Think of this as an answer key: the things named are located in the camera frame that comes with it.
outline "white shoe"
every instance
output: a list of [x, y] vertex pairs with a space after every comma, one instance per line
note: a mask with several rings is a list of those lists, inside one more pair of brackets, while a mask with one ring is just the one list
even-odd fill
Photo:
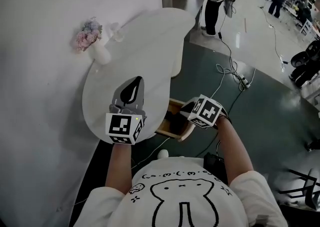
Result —
[[169, 151], [166, 149], [162, 149], [159, 151], [158, 156], [156, 156], [158, 160], [164, 159], [164, 158], [169, 158]]
[[205, 36], [205, 37], [214, 38], [214, 37], [216, 36], [216, 35], [210, 35], [210, 34], [208, 34], [206, 30], [203, 30], [201, 33], [202, 33], [202, 35]]

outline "black pants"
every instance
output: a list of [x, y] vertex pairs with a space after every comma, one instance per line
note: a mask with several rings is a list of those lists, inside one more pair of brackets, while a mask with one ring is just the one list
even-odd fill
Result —
[[208, 0], [205, 6], [205, 27], [206, 27], [206, 33], [210, 35], [216, 35], [216, 23], [218, 20], [219, 15], [219, 7], [221, 5], [222, 1], [220, 2], [213, 2]]
[[269, 14], [273, 15], [273, 14], [274, 14], [274, 11], [275, 11], [274, 16], [275, 16], [276, 18], [279, 18], [279, 16], [280, 16], [280, 9], [281, 9], [281, 7], [282, 7], [282, 3], [283, 3], [283, 2], [281, 2], [281, 1], [273, 0], [271, 6], [269, 7]]
[[306, 81], [311, 80], [319, 70], [320, 62], [311, 61], [295, 68], [291, 76], [296, 80], [295, 84], [300, 88]]

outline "white chair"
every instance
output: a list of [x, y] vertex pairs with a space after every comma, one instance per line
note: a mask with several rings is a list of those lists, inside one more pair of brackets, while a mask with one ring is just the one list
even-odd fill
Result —
[[310, 34], [312, 31], [312, 23], [309, 20], [306, 20], [304, 25], [302, 26], [301, 30], [299, 33], [305, 34], [305, 37], [302, 39], [302, 41], [305, 40], [308, 34]]

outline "curved tabletop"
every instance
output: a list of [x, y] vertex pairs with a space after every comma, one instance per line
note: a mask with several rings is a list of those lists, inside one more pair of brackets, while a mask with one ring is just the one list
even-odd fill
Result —
[[110, 40], [105, 45], [112, 60], [106, 65], [92, 64], [82, 94], [85, 122], [98, 138], [112, 143], [106, 135], [105, 115], [115, 90], [136, 76], [144, 79], [143, 110], [147, 116], [136, 142], [157, 130], [168, 108], [174, 60], [194, 25], [195, 19], [186, 11], [162, 8], [125, 25], [120, 30], [124, 35], [122, 42]]

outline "white wall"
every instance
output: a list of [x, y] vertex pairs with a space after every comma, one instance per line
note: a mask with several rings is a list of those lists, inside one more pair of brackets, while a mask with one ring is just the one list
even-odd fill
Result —
[[0, 0], [0, 7], [0, 218], [10, 227], [67, 226], [98, 143], [81, 107], [92, 61], [72, 52], [71, 38], [90, 17], [123, 25], [161, 0]]

